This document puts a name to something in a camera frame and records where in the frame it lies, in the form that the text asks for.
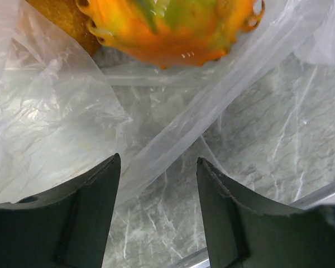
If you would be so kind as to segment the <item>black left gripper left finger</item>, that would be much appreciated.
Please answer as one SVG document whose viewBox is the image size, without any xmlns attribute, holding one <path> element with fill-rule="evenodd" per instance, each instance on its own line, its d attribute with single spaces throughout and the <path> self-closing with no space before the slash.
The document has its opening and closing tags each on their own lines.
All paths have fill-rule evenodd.
<svg viewBox="0 0 335 268">
<path fill-rule="evenodd" d="M 121 158 L 17 203 L 0 204 L 0 267 L 101 267 Z"/>
</svg>

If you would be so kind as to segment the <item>clear plastic bag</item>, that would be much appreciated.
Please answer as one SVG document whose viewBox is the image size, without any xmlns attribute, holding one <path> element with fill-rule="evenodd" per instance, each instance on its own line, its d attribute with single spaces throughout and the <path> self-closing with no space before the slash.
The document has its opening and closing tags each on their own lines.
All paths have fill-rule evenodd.
<svg viewBox="0 0 335 268">
<path fill-rule="evenodd" d="M 335 179 L 335 1 L 267 1 L 254 32 L 201 68 L 89 54 L 25 1 L 0 1 L 0 203 L 120 154 L 117 203 L 202 155 L 259 193 Z"/>
</svg>

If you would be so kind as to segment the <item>orange fruit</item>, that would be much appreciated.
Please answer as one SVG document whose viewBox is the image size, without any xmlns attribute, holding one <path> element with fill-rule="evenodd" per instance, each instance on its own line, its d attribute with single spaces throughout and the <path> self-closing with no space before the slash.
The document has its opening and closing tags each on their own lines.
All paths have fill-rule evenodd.
<svg viewBox="0 0 335 268">
<path fill-rule="evenodd" d="M 143 63 L 203 66 L 258 28 L 265 1 L 76 1 L 98 42 Z"/>
</svg>

